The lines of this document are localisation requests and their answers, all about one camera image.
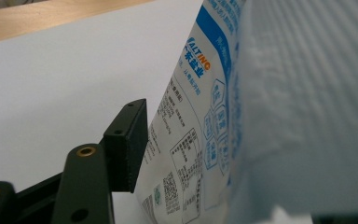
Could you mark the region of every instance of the brass screw hole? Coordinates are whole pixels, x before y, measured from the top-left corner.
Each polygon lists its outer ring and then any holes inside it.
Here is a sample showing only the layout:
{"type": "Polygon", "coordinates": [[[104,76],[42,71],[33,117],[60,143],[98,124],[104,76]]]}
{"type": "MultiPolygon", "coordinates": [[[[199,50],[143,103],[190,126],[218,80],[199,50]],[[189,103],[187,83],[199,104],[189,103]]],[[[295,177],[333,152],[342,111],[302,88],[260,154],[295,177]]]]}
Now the brass screw hole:
{"type": "Polygon", "coordinates": [[[88,157],[97,151],[95,147],[83,147],[76,152],[79,157],[88,157]]]}

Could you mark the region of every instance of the printed packaging film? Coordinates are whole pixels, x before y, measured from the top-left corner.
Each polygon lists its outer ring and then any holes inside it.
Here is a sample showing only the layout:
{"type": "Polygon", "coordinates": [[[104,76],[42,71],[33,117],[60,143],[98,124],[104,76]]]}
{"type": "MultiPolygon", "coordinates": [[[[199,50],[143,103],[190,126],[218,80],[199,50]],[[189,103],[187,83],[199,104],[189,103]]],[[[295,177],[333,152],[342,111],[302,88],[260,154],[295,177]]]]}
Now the printed packaging film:
{"type": "Polygon", "coordinates": [[[358,214],[358,2],[205,0],[135,193],[151,223],[358,214]]]}

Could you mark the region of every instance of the white surface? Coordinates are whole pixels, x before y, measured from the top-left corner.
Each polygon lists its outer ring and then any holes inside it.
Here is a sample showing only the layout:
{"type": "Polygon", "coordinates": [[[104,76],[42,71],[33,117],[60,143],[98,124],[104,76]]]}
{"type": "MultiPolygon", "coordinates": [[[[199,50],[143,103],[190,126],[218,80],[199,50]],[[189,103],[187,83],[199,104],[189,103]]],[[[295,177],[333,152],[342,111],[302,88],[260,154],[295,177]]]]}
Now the white surface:
{"type": "MultiPolygon", "coordinates": [[[[0,42],[0,180],[20,191],[61,172],[129,101],[146,98],[151,121],[200,4],[156,1],[0,42]]],[[[134,195],[114,193],[114,207],[117,223],[145,223],[134,195]]]]}

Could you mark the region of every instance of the wooden surface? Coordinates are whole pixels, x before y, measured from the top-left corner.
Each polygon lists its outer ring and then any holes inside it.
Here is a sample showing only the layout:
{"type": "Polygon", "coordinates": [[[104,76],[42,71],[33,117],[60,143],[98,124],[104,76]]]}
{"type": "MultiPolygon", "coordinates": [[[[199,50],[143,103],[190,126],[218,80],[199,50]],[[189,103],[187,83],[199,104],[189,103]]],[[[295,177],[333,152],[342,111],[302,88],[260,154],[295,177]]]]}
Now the wooden surface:
{"type": "Polygon", "coordinates": [[[0,40],[152,0],[49,0],[0,9],[0,40]]]}

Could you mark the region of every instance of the barcode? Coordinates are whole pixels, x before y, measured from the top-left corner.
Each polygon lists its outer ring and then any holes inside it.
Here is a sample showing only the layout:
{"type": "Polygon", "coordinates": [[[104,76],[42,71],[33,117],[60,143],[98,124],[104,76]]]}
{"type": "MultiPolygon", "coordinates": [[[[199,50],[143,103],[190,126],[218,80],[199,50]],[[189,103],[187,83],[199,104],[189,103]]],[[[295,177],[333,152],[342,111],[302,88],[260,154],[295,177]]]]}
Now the barcode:
{"type": "Polygon", "coordinates": [[[165,192],[165,204],[167,207],[167,214],[180,210],[178,200],[178,190],[176,187],[173,174],[170,172],[166,178],[164,178],[164,192],[165,192]]]}
{"type": "Polygon", "coordinates": [[[150,220],[153,222],[153,224],[158,224],[156,221],[156,217],[154,215],[152,195],[150,195],[144,200],[142,206],[144,207],[144,210],[146,211],[147,215],[150,217],[150,220]]]}

